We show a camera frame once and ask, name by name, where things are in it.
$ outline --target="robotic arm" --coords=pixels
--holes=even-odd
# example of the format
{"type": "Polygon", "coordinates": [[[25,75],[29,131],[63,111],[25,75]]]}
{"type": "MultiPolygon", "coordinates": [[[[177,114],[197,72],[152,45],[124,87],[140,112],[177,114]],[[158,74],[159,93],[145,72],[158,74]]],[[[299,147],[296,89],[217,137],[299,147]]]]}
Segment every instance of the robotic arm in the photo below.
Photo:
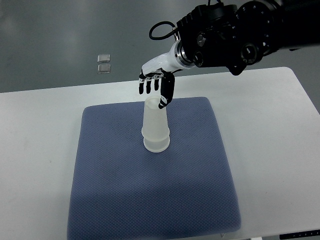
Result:
{"type": "Polygon", "coordinates": [[[239,75],[248,66],[279,49],[291,51],[307,45],[320,44],[320,0],[253,0],[239,9],[236,5],[199,5],[177,22],[160,22],[149,37],[162,40],[172,35],[175,43],[168,53],[155,57],[142,66],[139,93],[155,90],[161,79],[159,108],[173,98],[175,77],[179,70],[193,66],[227,67],[239,75]],[[153,37],[161,24],[170,24],[172,32],[153,37]]]}

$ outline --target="blue cushion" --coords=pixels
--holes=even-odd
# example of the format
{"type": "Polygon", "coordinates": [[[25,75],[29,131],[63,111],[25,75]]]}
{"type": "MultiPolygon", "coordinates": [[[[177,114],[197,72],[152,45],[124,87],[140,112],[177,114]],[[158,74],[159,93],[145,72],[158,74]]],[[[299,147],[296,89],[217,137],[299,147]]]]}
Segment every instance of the blue cushion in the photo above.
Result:
{"type": "Polygon", "coordinates": [[[238,230],[237,195],[209,100],[172,101],[170,145],[160,153],[144,147],[143,112],[143,102],[84,110],[68,239],[174,239],[238,230]]]}

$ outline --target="transparent cup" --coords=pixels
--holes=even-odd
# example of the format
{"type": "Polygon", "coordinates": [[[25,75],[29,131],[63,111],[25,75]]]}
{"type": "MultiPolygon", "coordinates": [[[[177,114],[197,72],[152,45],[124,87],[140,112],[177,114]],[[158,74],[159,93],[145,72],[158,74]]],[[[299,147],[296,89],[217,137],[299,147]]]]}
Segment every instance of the transparent cup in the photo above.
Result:
{"type": "Polygon", "coordinates": [[[160,153],[170,144],[167,109],[159,109],[160,96],[150,96],[144,102],[142,136],[147,150],[160,153]]]}

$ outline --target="cup base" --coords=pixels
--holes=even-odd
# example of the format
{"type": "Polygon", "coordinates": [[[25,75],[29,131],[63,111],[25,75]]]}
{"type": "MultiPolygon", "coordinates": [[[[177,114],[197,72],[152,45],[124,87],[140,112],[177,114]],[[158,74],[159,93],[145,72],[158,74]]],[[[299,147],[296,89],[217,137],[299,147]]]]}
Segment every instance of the cup base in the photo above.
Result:
{"type": "Polygon", "coordinates": [[[152,153],[160,153],[169,147],[170,137],[168,136],[166,139],[162,141],[150,141],[144,137],[143,144],[148,151],[152,153]]]}

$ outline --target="white table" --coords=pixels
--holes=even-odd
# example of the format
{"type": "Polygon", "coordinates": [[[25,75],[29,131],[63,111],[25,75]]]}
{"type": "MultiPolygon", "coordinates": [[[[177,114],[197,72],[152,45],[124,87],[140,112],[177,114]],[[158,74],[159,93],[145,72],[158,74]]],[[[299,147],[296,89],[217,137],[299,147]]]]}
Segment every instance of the white table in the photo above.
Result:
{"type": "MultiPolygon", "coordinates": [[[[199,96],[215,112],[238,195],[241,229],[223,239],[320,229],[320,115],[294,73],[176,78],[175,98],[199,96]]],[[[66,239],[84,108],[146,97],[137,81],[1,93],[1,239],[66,239]]]]}

